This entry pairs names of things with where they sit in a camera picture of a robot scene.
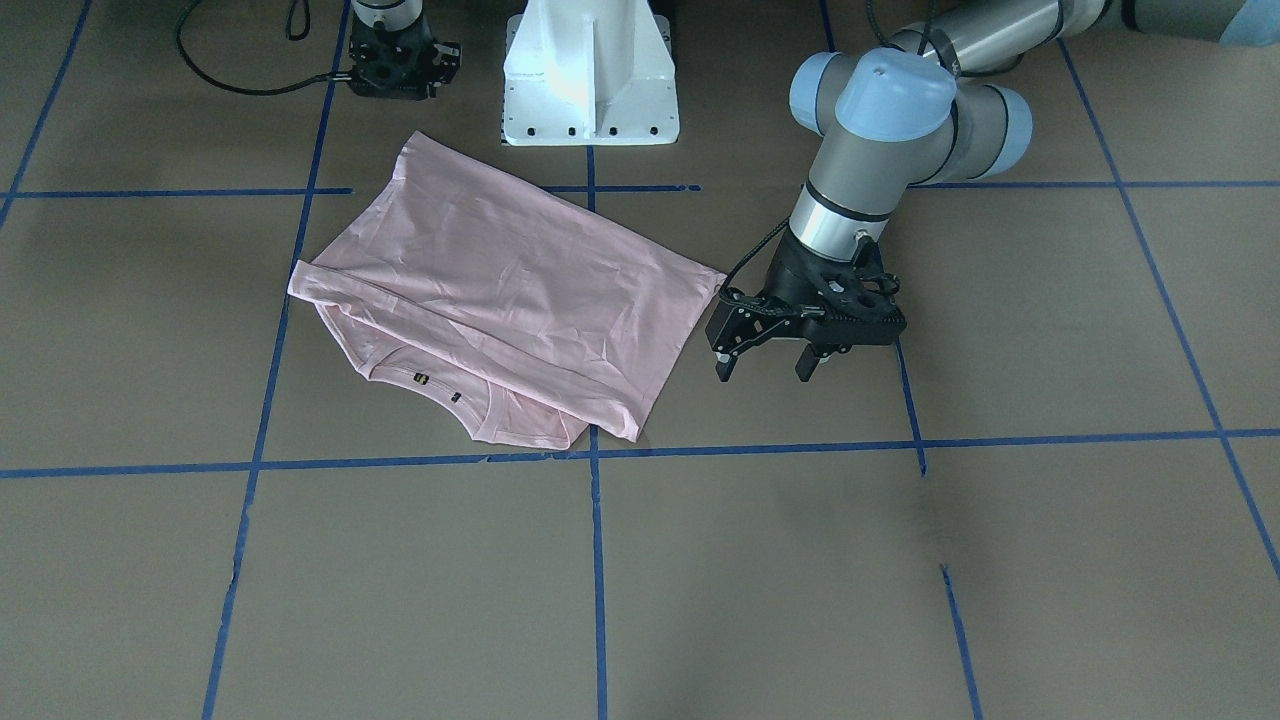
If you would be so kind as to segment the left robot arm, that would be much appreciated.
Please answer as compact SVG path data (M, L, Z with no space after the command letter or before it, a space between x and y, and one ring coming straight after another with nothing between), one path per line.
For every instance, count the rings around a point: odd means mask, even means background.
M879 240L909 188L984 179L1025 154L1034 131L1018 92L991 83L1033 49L1094 27L1225 46L1277 42L1275 1L973 1L851 56L818 53L788 92L820 137L759 293L723 284L707 337L728 380L772 340L805 342L809 380L836 354L895 343L906 328Z

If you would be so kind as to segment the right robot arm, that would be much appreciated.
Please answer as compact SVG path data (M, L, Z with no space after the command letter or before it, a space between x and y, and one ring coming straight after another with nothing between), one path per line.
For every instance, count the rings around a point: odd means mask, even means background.
M453 81L462 47L436 37L422 1L353 1L347 85L362 97L422 101Z

